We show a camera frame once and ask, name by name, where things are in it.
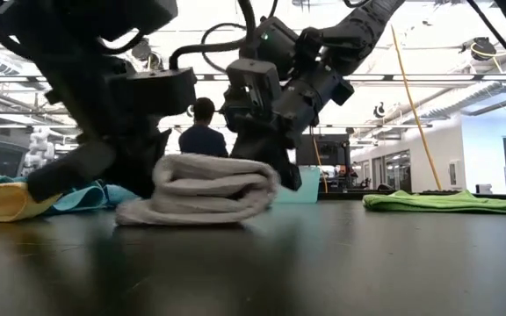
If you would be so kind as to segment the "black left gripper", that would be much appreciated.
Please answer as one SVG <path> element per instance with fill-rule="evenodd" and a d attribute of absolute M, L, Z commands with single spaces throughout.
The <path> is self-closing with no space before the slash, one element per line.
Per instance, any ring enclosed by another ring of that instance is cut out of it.
<path fill-rule="evenodd" d="M 193 70 L 67 65 L 45 68 L 44 76 L 52 87 L 47 96 L 65 105 L 82 131 L 78 140 L 86 144 L 27 177 L 33 200 L 41 202 L 103 173 L 105 182 L 149 198 L 154 167 L 171 135 L 171 129 L 159 132 L 158 122 L 195 102 Z"/>

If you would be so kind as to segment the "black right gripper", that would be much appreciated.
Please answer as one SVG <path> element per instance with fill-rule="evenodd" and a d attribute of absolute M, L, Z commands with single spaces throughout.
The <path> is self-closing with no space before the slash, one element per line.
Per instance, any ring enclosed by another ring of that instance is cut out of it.
<path fill-rule="evenodd" d="M 281 85 L 275 64 L 238 59 L 226 69 L 230 82 L 220 108 L 227 128 L 238 133 L 231 158 L 263 162 L 277 171 L 282 186 L 297 191 L 299 168 L 285 146 L 296 146 L 300 135 L 319 124 L 319 113 L 330 101 L 344 104 L 352 85 L 331 67 L 317 62 Z"/>

